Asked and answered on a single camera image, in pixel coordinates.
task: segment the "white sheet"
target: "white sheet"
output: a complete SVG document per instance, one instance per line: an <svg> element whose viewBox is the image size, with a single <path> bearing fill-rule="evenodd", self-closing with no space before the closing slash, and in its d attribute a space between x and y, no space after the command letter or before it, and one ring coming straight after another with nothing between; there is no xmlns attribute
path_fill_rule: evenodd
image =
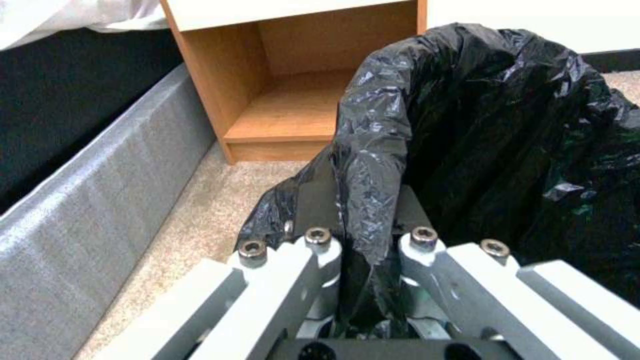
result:
<svg viewBox="0 0 640 360"><path fill-rule="evenodd" d="M158 0L0 0L0 50L83 27L108 33L168 26Z"/></svg>

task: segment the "black garbage bag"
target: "black garbage bag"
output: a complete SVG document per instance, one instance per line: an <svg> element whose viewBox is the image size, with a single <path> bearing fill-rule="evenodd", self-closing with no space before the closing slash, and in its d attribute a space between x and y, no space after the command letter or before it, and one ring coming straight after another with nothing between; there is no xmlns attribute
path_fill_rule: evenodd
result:
<svg viewBox="0 0 640 360"><path fill-rule="evenodd" d="M346 336L408 336L391 237L401 184L448 245L563 259L640 305L640 111L575 52L524 30L451 24L373 52L333 142L269 190L239 240L277 246L298 191L337 187Z"/></svg>

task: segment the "beige carpet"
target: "beige carpet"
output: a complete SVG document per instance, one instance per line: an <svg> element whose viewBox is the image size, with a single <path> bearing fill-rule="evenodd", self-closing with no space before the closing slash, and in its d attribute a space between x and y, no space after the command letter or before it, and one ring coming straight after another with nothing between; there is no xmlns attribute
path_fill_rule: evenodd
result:
<svg viewBox="0 0 640 360"><path fill-rule="evenodd" d="M640 71L605 78L609 86L640 103ZM226 260L262 193L304 164L270 161L229 166L214 145L76 359L91 359L200 259Z"/></svg>

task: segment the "white wall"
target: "white wall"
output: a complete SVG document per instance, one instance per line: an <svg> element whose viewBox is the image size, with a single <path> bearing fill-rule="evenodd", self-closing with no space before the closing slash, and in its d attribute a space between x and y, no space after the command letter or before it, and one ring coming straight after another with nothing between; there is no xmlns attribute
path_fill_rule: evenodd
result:
<svg viewBox="0 0 640 360"><path fill-rule="evenodd" d="M577 51L640 48L640 0L428 0L429 28L475 22L527 29Z"/></svg>

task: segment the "bolt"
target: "bolt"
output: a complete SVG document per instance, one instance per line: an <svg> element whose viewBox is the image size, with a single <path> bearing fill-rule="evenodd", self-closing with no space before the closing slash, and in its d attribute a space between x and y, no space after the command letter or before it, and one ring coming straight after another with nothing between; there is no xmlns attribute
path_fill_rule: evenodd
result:
<svg viewBox="0 0 640 360"><path fill-rule="evenodd" d="M411 231L411 244L420 250L433 251L438 243L438 233L430 227L417 226Z"/></svg>
<svg viewBox="0 0 640 360"><path fill-rule="evenodd" d="M293 236L293 220L284 222L284 240L290 240Z"/></svg>
<svg viewBox="0 0 640 360"><path fill-rule="evenodd" d="M331 244L331 231L325 227L311 227L305 233L305 243L314 252L325 252Z"/></svg>
<svg viewBox="0 0 640 360"><path fill-rule="evenodd" d="M262 240L245 241L238 249L240 264L248 268L259 268L267 262L267 245Z"/></svg>
<svg viewBox="0 0 640 360"><path fill-rule="evenodd" d="M511 254L509 247L496 239L483 239L480 241L480 249L483 249L485 253L491 255L493 259L502 265L506 265L507 259Z"/></svg>

